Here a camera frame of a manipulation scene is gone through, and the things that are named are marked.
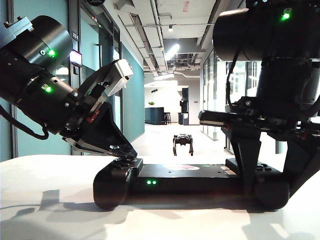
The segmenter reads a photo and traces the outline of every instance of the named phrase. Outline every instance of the table surface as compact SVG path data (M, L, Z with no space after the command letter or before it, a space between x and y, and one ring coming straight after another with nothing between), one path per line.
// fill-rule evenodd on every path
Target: table surface
M276 211L202 195L146 197L104 212L94 204L92 183L112 159L33 155L2 162L1 240L320 240L319 172ZM143 159L221 163L197 156Z

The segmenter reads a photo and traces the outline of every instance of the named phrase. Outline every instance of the teal wall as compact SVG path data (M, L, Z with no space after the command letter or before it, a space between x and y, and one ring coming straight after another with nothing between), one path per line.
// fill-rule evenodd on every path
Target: teal wall
M0 21L4 23L7 20L6 16L6 1L0 1ZM0 98L1 106L7 111L10 112L10 104ZM6 161L12 158L11 156L11 138L10 138L10 123L0 116L0 161Z
M132 142L145 132L144 70L123 44L122 58L130 63L133 71L122 92L123 134Z
M66 0L14 0L13 8L15 18L26 16L32 20L39 15L47 15L68 29L68 2ZM42 128L20 110L17 110L17 119L34 132L42 133ZM18 129L17 142L19 157L36 154L69 155L71 153L70 145L64 142L60 135L50 134L47 140L39 140Z

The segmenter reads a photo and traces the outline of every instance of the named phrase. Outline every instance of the screw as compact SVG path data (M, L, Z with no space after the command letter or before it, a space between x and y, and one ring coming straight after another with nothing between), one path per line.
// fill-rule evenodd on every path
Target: screw
M5 23L4 23L4 26L6 27L6 28L8 28L8 27L10 27L10 22L8 22L8 21L6 21Z

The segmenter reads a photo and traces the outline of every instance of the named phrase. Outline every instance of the ceiling lamp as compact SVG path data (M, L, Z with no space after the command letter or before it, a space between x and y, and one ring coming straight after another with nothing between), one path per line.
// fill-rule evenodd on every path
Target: ceiling lamp
M178 52L180 48L179 44L173 45L173 47L164 55L166 61L172 59L172 57Z
M154 80L163 80L163 79L169 79L169 78L174 78L175 75L173 73L169 73L166 75L160 75L160 76L156 76L154 77Z

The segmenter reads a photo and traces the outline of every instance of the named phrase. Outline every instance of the floor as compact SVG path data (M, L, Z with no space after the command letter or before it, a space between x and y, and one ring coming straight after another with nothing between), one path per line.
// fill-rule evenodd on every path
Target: floor
M191 134L193 138L193 156L202 156L212 158L213 156L221 158L221 161L232 157L224 151L225 139L213 141L201 132L200 125L179 125L172 123L168 125L145 124L144 134L137 138L132 145L137 150L139 156L174 156L173 138L178 134ZM176 146L178 156L190 156L190 146Z

